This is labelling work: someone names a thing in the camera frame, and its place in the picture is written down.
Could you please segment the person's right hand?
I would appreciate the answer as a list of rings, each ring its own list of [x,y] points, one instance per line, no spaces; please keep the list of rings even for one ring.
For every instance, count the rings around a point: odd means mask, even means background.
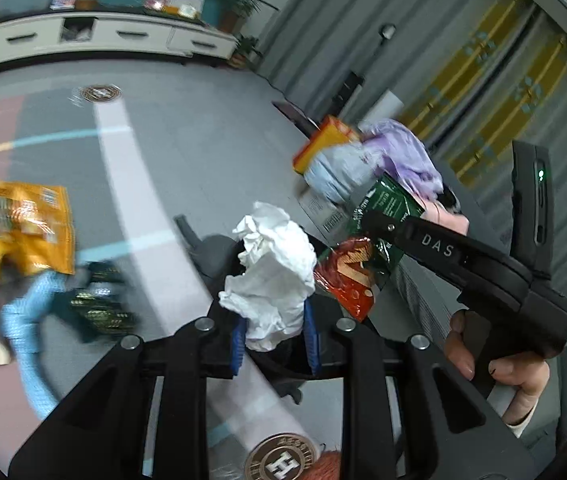
[[[470,320],[476,319],[477,315],[472,311],[457,311],[449,321],[451,331],[444,344],[445,356],[468,380],[474,378],[475,359],[463,341],[463,331]],[[521,353],[491,361],[487,364],[487,370],[500,385],[515,387],[515,396],[501,419],[513,432],[521,434],[548,385],[548,363],[535,353]]]

